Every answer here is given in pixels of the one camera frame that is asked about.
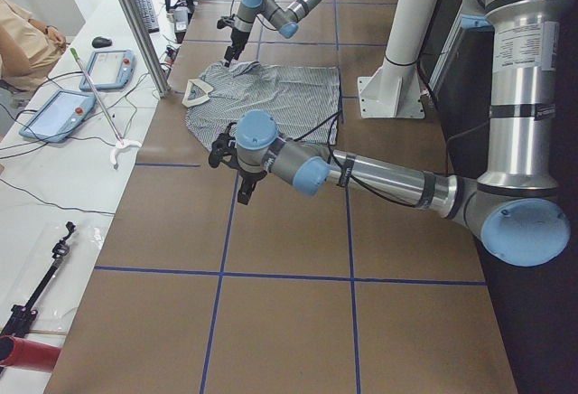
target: warning sticker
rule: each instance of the warning sticker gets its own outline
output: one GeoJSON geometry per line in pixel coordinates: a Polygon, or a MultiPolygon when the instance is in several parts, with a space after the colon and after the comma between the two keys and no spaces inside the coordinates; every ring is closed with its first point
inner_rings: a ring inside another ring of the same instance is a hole
{"type": "Polygon", "coordinates": [[[495,34],[493,71],[555,70],[558,22],[534,23],[495,34]]]}

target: person's arm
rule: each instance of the person's arm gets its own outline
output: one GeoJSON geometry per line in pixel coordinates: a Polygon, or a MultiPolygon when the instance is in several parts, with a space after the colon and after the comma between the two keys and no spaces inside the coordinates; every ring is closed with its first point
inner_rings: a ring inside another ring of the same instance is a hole
{"type": "Polygon", "coordinates": [[[4,66],[3,72],[6,75],[25,76],[32,73],[28,57],[2,25],[0,25],[0,55],[4,66]]]}
{"type": "Polygon", "coordinates": [[[66,47],[66,37],[58,29],[52,25],[48,25],[42,21],[32,19],[28,20],[28,23],[36,28],[38,31],[46,34],[50,40],[56,43],[57,46],[64,48],[66,47]]]}

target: white stand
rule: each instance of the white stand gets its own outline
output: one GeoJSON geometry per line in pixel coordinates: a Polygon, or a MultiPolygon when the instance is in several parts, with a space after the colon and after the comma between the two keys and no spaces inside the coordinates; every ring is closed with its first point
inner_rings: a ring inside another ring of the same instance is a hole
{"type": "Polygon", "coordinates": [[[411,63],[419,58],[436,1],[397,2],[383,65],[372,77],[358,78],[362,117],[424,118],[417,71],[411,63]]]}

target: computer mouse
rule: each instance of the computer mouse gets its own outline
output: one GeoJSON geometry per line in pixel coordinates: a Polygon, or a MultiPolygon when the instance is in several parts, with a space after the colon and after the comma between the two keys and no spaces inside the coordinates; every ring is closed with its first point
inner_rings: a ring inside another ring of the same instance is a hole
{"type": "Polygon", "coordinates": [[[107,39],[106,37],[95,37],[92,40],[92,47],[93,48],[106,48],[112,45],[112,40],[107,39]]]}

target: tablet screen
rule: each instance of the tablet screen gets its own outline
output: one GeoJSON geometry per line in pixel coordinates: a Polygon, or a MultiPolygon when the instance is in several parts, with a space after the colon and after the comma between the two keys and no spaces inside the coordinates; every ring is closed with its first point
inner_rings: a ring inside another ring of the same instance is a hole
{"type": "Polygon", "coordinates": [[[89,73],[94,85],[107,85],[117,82],[118,72],[124,58],[124,51],[97,52],[89,73]]]}
{"type": "Polygon", "coordinates": [[[50,105],[28,126],[38,137],[55,136],[68,123],[74,110],[87,99],[85,95],[61,92],[50,105]]]}

